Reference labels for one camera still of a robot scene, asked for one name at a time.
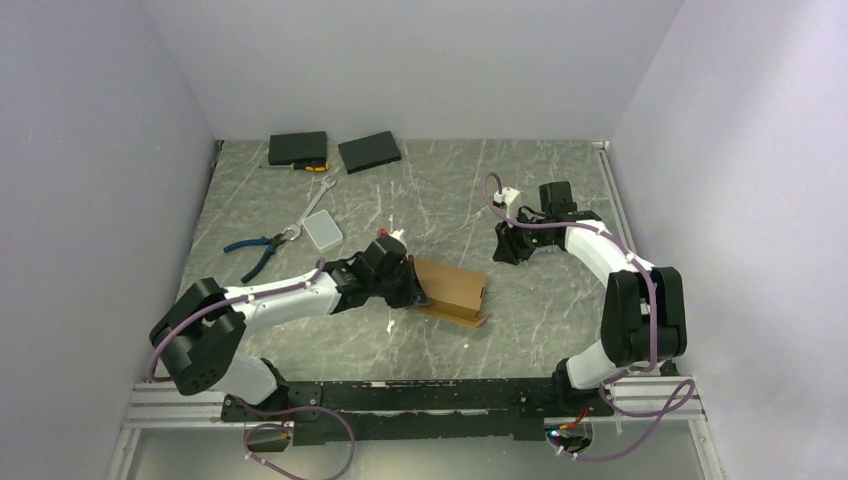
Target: small white box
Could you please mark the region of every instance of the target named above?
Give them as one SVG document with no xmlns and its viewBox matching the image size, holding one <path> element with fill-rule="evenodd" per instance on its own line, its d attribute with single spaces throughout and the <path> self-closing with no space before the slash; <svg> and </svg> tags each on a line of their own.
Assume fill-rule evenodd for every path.
<svg viewBox="0 0 848 480">
<path fill-rule="evenodd" d="M 309 238 L 319 252 L 325 252 L 344 241 L 342 231 L 326 210 L 306 217 L 303 220 L 303 228 L 306 229 L 306 233 L 309 234 Z"/>
</svg>

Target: cardboard box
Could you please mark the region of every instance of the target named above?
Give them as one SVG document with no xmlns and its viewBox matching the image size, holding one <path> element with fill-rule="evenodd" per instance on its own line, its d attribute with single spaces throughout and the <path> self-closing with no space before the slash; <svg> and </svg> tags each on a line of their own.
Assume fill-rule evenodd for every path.
<svg viewBox="0 0 848 480">
<path fill-rule="evenodd" d="M 430 305 L 415 307 L 421 313 L 465 327 L 478 327 L 489 317 L 480 316 L 488 279 L 485 274 L 415 257 L 415 273 Z"/>
</svg>

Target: white enclosure wall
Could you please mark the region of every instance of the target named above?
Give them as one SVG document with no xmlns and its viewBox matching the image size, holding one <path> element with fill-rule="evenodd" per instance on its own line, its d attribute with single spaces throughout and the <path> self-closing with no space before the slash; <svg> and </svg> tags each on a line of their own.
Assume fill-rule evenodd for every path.
<svg viewBox="0 0 848 480">
<path fill-rule="evenodd" d="M 608 139 L 682 0 L 144 0 L 212 132 Z"/>
<path fill-rule="evenodd" d="M 848 3 L 687 0 L 612 138 L 731 479 L 848 478 Z"/>
<path fill-rule="evenodd" d="M 0 478 L 100 479 L 213 140 L 138 0 L 0 5 Z"/>
</svg>

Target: marble tabletop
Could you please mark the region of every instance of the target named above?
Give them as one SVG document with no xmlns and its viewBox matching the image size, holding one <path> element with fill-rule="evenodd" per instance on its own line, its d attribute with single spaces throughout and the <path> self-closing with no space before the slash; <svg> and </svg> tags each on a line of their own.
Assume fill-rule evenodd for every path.
<svg viewBox="0 0 848 480">
<path fill-rule="evenodd" d="M 389 310 L 382 299 L 327 317 L 304 318 L 260 332 L 246 353 L 274 362 L 290 380 L 379 380 L 548 376 L 562 358 L 598 335 L 603 289 L 588 268 L 555 247 L 512 266 L 492 261 L 498 219 L 479 182 L 497 172 L 538 208 L 540 184 L 568 180 L 575 201 L 620 234 L 611 192 L 591 142 L 405 140 L 403 159 L 347 175 L 330 145 L 338 180 L 316 211 L 326 209 L 344 243 L 323 254 L 304 233 L 283 246 L 251 282 L 305 273 L 315 260 L 348 257 L 368 246 L 379 227 L 403 228 L 410 253 L 483 272 L 489 286 L 470 329 L 412 310 Z M 240 285 L 261 248 L 224 254 L 236 240 L 271 236 L 302 213 L 320 174 L 268 167 L 268 142 L 226 141 L 198 220 L 181 292 L 204 277 Z"/>
</svg>

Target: blue-handled pliers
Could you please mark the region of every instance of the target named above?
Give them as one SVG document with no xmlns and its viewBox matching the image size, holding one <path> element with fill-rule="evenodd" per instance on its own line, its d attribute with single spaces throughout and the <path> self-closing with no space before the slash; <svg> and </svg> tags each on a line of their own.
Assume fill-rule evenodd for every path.
<svg viewBox="0 0 848 480">
<path fill-rule="evenodd" d="M 243 277 L 241 277 L 241 283 L 247 283 L 253 280 L 259 272 L 265 268 L 265 264 L 268 263 L 268 259 L 271 258 L 275 253 L 277 253 L 277 247 L 282 246 L 286 243 L 288 239 L 285 236 L 285 233 L 278 233 L 271 238 L 262 236 L 259 238 L 254 238 L 251 240 L 242 240 L 240 242 L 233 243 L 231 245 L 227 245 L 224 247 L 224 253 L 230 253 L 233 250 L 238 250 L 242 247 L 254 247 L 254 246 L 263 246 L 265 247 L 265 251 L 262 252 L 262 257 L 259 258 L 259 262 L 250 269 L 249 272 L 245 273 Z"/>
</svg>

